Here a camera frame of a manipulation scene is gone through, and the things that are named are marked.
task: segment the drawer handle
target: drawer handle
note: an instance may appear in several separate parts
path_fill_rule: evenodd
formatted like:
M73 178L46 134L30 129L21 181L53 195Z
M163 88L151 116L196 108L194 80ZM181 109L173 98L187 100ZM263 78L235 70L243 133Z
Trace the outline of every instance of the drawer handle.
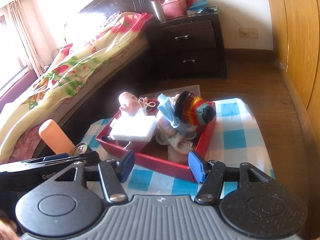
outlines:
M186 40L189 39L188 35L175 37L174 39L175 39L176 41L178 41L179 39L182 39L182 38L185 38Z
M195 61L194 59L185 59L185 60L183 61L184 64L187 63L187 62L196 63L196 61Z

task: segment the blue gripper pad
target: blue gripper pad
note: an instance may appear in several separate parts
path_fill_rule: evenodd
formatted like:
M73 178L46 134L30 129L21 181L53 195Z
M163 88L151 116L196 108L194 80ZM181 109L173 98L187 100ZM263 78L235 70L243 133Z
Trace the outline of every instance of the blue gripper pad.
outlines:
M203 183L206 177L206 161L199 154L191 151L188 154L188 164L196 181L198 183Z
M43 162L52 161L52 160L59 160L59 159L64 159L64 158L68 158L68 157L70 157L69 154L61 153L61 154L57 154L57 155L44 157Z
M122 170L119 176L119 181L120 183L124 183L127 181L127 178L129 177L135 163L134 151L126 151L125 154L120 158L119 162Z

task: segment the pink basket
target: pink basket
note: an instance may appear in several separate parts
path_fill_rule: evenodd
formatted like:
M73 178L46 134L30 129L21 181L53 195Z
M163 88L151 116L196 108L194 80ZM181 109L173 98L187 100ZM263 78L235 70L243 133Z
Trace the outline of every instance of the pink basket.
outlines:
M187 15L187 0L177 0L162 5L166 19Z

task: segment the checkered tablecloth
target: checkered tablecloth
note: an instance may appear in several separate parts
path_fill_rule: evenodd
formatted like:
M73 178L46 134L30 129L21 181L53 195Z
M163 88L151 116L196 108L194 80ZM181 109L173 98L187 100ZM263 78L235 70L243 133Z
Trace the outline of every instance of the checkered tablecloth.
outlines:
M249 162L274 178L269 155L258 124L247 104L233 98L215 101L217 124L214 129L208 159L224 162L229 167L239 167L242 162ZM102 160L114 159L95 140L110 119L93 123L82 142L96 150ZM221 197L236 189L236 182L225 182ZM89 183L89 189L102 196L100 183ZM128 180L123 184L129 198L136 194L143 195L196 195L201 184L173 178L141 166L135 165Z

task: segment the nightstand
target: nightstand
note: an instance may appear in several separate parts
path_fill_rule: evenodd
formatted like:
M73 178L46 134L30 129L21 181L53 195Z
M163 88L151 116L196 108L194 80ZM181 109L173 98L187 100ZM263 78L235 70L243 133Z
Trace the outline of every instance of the nightstand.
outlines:
M183 16L150 25L147 37L164 78L227 78L218 13Z

